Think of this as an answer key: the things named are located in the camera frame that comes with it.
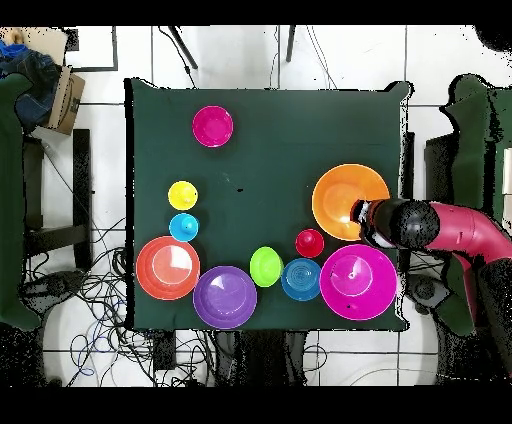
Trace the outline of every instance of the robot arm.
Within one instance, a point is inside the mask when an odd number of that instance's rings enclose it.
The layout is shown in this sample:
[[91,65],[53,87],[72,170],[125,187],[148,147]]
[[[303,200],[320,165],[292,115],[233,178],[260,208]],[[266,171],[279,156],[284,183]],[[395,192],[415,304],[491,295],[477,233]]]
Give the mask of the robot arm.
[[492,220],[469,208],[404,199],[359,201],[351,218],[377,247],[444,250],[463,266],[471,264],[493,338],[512,377],[512,243]]

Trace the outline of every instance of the large pink bowl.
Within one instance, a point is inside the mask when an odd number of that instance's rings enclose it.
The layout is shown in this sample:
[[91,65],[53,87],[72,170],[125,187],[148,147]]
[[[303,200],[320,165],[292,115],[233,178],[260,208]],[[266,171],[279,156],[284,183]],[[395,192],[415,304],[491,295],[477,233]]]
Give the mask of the large pink bowl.
[[382,314],[397,288],[393,263],[380,250],[351,244],[334,252],[320,272],[320,292],[335,313],[353,321]]
[[233,119],[220,106],[206,106],[194,116],[192,132],[203,146],[220,147],[233,134]]

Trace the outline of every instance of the yellow bowl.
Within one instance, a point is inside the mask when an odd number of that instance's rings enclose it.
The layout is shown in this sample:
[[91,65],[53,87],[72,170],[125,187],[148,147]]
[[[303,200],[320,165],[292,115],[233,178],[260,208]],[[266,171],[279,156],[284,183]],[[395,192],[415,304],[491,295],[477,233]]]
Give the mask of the yellow bowl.
[[186,211],[197,202],[197,190],[188,181],[176,181],[168,193],[169,203],[179,211]]

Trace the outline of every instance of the floor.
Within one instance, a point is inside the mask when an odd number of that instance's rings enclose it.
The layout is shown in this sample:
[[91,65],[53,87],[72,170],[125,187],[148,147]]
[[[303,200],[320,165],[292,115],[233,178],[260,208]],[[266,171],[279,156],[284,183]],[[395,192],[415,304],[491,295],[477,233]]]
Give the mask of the floor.
[[[275,25],[184,27],[182,37],[199,64],[192,77],[199,88],[253,88],[272,86],[281,90],[328,88],[328,79],[315,53],[306,26],[298,26],[293,59],[285,61],[288,26],[281,26],[281,57],[271,68],[277,52]],[[438,107],[448,101],[448,86],[455,76],[475,73],[496,86],[512,83],[510,55],[484,47],[471,26],[315,26],[316,38],[327,58],[329,73],[340,89],[384,89],[393,81],[407,80],[414,86],[408,104],[409,131],[416,133],[414,196],[425,197],[422,151],[429,138],[452,131]],[[113,65],[111,28],[79,27],[80,51],[67,54],[75,67]],[[184,88],[191,82],[171,41],[157,27],[116,27],[117,71],[81,72],[86,80],[75,128],[91,130],[93,219],[99,237],[126,216],[125,206],[125,117],[123,78],[140,77],[156,86]],[[38,128],[35,135],[45,141],[68,183],[72,183],[72,143],[69,137]],[[45,158],[43,215],[45,227],[72,222],[72,195]],[[125,242],[124,222],[105,236],[109,248]],[[94,245],[95,255],[102,251]],[[41,261],[36,258],[34,264]],[[43,272],[72,269],[71,249],[51,253]],[[96,266],[105,272],[105,261]],[[403,299],[407,331],[343,332],[314,331],[307,345],[319,344],[327,352],[323,367],[307,372],[309,385],[416,385],[432,384],[437,365],[437,337],[431,317],[420,316],[412,303]],[[49,377],[66,383],[76,372],[70,344],[85,334],[94,322],[89,309],[73,298],[55,307],[46,324],[44,360]],[[193,339],[192,331],[179,331],[181,341]],[[190,344],[180,348],[180,357],[190,360]],[[75,343],[74,350],[81,349]],[[115,357],[112,351],[92,354],[100,373]],[[305,369],[322,364],[325,355],[309,349]],[[198,369],[196,377],[205,377]],[[80,377],[74,386],[97,386],[97,376]],[[106,377],[104,386],[151,385],[138,365],[120,360]]]

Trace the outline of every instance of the lime green bowl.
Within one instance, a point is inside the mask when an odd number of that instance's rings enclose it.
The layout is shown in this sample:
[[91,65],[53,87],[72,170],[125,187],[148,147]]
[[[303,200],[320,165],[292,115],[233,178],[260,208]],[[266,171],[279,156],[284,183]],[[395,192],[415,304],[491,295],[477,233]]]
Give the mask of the lime green bowl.
[[277,252],[268,246],[260,247],[251,257],[251,278],[260,287],[270,287],[283,273],[283,261]]

